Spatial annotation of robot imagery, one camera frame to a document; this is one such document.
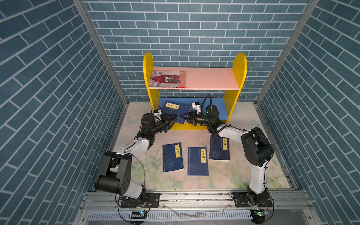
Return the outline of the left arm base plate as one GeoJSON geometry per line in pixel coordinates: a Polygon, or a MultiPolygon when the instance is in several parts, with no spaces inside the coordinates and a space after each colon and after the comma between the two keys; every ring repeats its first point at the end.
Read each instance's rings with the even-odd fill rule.
{"type": "Polygon", "coordinates": [[[160,193],[141,194],[139,198],[134,199],[123,196],[119,202],[121,208],[158,208],[160,201],[160,193]]]}

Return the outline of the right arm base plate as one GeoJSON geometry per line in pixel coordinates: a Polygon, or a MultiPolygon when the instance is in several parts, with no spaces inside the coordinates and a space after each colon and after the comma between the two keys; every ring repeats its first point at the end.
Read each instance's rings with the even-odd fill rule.
{"type": "Polygon", "coordinates": [[[244,207],[272,207],[273,201],[267,191],[260,194],[250,192],[232,192],[230,197],[233,199],[236,208],[244,207]]]}

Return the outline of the navy book yellow label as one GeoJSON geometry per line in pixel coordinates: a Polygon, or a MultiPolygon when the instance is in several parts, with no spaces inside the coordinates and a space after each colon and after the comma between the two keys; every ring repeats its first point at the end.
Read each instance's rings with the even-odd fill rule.
{"type": "Polygon", "coordinates": [[[177,118],[174,121],[184,125],[186,120],[182,118],[181,115],[189,113],[192,110],[192,106],[188,103],[167,100],[162,106],[162,109],[162,112],[165,114],[176,114],[177,118]]]}

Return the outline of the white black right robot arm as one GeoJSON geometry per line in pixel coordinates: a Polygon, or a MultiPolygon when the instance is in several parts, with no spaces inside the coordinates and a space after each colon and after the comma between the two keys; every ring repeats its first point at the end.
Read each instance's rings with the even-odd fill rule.
{"type": "Polygon", "coordinates": [[[245,157],[251,164],[247,201],[251,206],[259,206],[268,199],[266,172],[274,149],[260,128],[245,130],[227,124],[219,119],[218,110],[212,104],[207,106],[205,113],[195,109],[182,114],[181,118],[191,125],[205,126],[214,136],[241,142],[245,157]]]}

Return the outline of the red illustrated cover book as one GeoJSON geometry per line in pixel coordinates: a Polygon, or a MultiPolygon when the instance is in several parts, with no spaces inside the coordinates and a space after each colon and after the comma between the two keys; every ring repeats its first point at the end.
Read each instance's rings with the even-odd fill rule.
{"type": "Polygon", "coordinates": [[[185,88],[186,73],[184,71],[153,70],[149,86],[153,88],[185,88]]]}

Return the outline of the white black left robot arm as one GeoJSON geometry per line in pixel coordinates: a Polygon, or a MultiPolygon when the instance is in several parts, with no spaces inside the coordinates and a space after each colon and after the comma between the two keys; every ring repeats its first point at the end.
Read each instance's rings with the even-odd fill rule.
{"type": "Polygon", "coordinates": [[[131,181],[132,159],[137,159],[140,154],[152,147],[155,135],[170,130],[176,118],[176,114],[162,113],[160,116],[156,116],[155,113],[144,114],[133,142],[120,150],[107,151],[101,157],[94,188],[144,204],[145,185],[131,181]]]}

